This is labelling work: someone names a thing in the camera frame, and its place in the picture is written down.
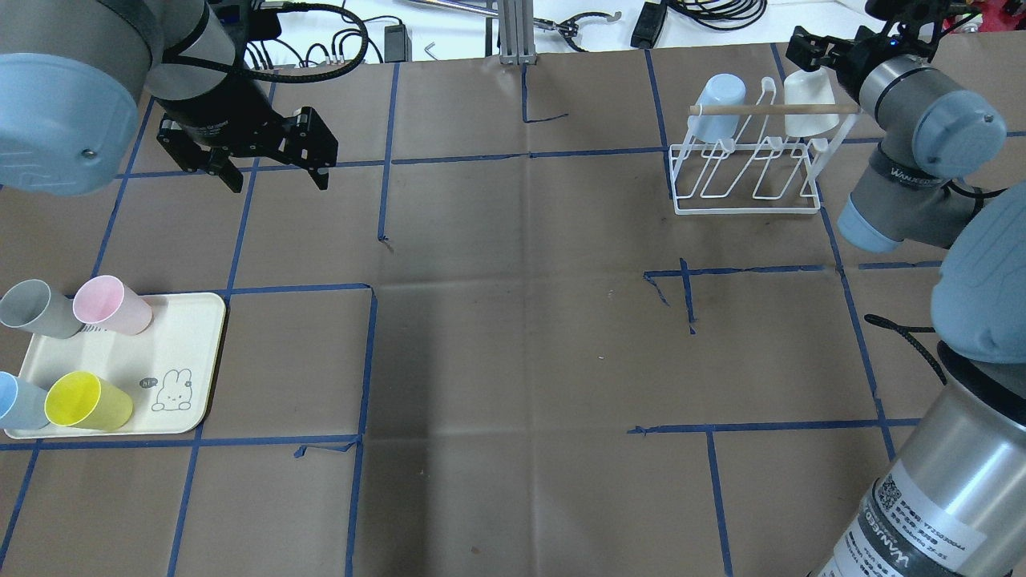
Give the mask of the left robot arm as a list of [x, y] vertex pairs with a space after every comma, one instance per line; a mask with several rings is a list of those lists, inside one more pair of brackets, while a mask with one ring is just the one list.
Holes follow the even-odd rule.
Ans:
[[163, 109], [158, 142], [177, 168], [242, 187], [235, 158], [267, 157], [329, 186], [338, 142], [311, 107], [276, 112], [246, 67], [253, 16], [300, 2], [4, 1], [2, 185], [85, 195], [118, 175], [139, 97]]

